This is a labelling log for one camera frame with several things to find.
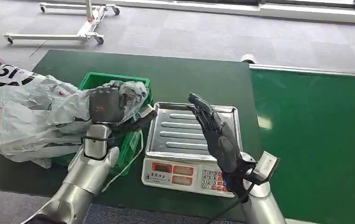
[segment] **scale display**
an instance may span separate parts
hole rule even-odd
[[[226,188],[217,164],[168,161],[146,157],[142,182],[145,185],[198,194],[234,197]]]

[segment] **plastic bag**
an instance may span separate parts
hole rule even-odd
[[[0,154],[15,161],[32,161],[44,168],[52,157],[77,152],[91,125],[89,93],[52,76],[10,65],[0,67]],[[123,121],[134,116],[147,97],[141,82],[126,82]]]

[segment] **red display panel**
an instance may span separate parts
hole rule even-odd
[[[194,173],[194,168],[192,168],[192,167],[174,166],[173,167],[173,173],[174,174],[192,176],[192,174]]]
[[[151,168],[153,169],[153,171],[172,173],[173,166],[170,164],[165,164],[165,163],[152,162]]]
[[[191,186],[192,185],[192,178],[186,177],[186,176],[173,176],[172,183]]]

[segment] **scale keypad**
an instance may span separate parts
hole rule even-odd
[[[201,189],[228,191],[222,172],[204,169],[202,171]]]

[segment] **black cable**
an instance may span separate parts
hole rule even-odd
[[[245,195],[243,195],[241,198],[238,198],[236,202],[232,203],[230,206],[228,206],[224,210],[217,213],[215,216],[213,216],[211,219],[209,219],[205,224],[211,224],[213,221],[218,219],[220,216],[224,215],[229,210],[231,210],[233,207],[237,206],[241,201],[245,200],[249,196],[249,193],[250,193],[251,189],[253,189],[253,187],[254,187],[254,184],[252,183],[249,186],[249,188],[247,189],[247,193]]]

